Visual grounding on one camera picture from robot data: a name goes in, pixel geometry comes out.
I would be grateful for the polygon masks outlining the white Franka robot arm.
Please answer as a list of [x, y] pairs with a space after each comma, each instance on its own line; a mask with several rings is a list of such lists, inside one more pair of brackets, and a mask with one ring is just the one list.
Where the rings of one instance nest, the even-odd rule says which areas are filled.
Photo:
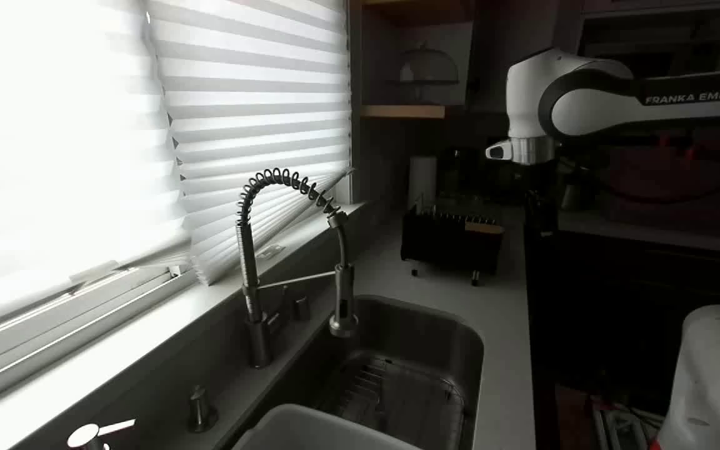
[[720, 123], [720, 69], [638, 78], [619, 59], [547, 47], [508, 68], [505, 115], [508, 137], [487, 144], [484, 158], [540, 164], [560, 143]]

